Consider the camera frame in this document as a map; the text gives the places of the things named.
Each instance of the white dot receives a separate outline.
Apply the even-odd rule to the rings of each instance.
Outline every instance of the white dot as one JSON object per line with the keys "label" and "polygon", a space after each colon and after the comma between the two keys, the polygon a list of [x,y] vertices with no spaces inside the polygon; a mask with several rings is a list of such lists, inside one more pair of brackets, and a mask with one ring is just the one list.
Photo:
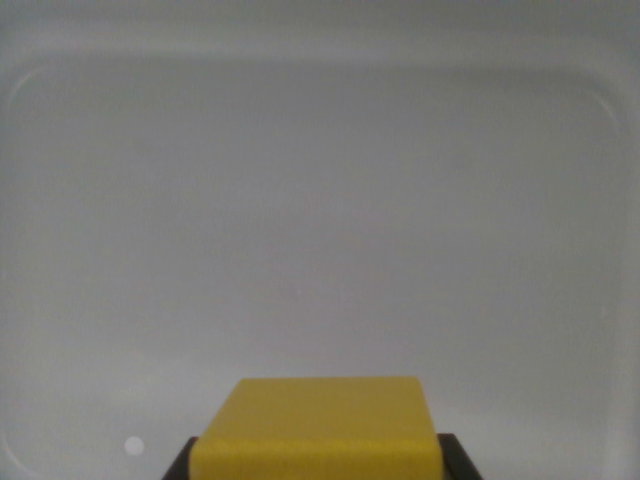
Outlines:
{"label": "white dot", "polygon": [[144,442],[140,437],[129,437],[124,442],[124,450],[127,455],[137,457],[144,453]]}

